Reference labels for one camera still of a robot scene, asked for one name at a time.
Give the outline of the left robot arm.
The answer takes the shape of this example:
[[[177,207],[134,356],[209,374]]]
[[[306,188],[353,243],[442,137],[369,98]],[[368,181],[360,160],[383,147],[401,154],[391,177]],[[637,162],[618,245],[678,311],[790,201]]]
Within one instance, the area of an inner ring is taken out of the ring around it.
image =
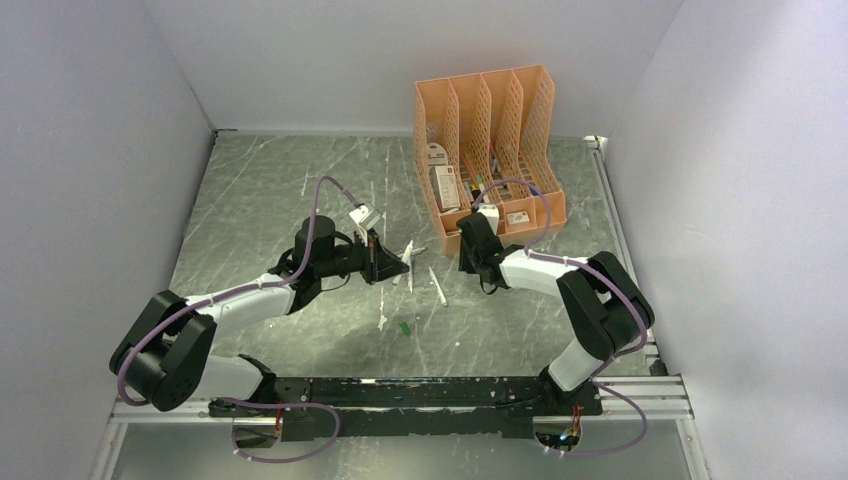
[[[126,403],[167,412],[195,397],[231,398],[261,416],[283,399],[276,375],[246,354],[212,354],[216,341],[304,309],[322,293],[326,278],[358,274],[373,285],[408,270],[374,229],[348,236],[326,216],[305,219],[293,247],[257,279],[200,296],[155,294],[118,344],[109,368],[124,391],[139,396],[126,397]]]

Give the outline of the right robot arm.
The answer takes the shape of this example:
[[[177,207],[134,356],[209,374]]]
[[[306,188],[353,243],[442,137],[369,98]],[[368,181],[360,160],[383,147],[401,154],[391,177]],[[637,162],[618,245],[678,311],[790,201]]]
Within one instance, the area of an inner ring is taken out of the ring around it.
[[[505,246],[481,212],[459,220],[458,228],[460,269],[477,275],[483,287],[532,290],[564,305],[575,338],[541,373],[546,382],[539,398],[548,412],[565,413],[578,387],[647,343],[653,310],[614,254],[559,257]]]

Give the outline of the white pen red tip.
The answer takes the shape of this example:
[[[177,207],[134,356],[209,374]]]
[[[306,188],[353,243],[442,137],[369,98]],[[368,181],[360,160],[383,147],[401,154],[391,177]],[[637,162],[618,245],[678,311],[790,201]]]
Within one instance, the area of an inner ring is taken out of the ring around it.
[[[401,260],[407,265],[408,259],[410,257],[415,257],[424,251],[427,250],[427,247],[416,247],[413,240],[410,240],[406,245],[403,254],[401,255]]]

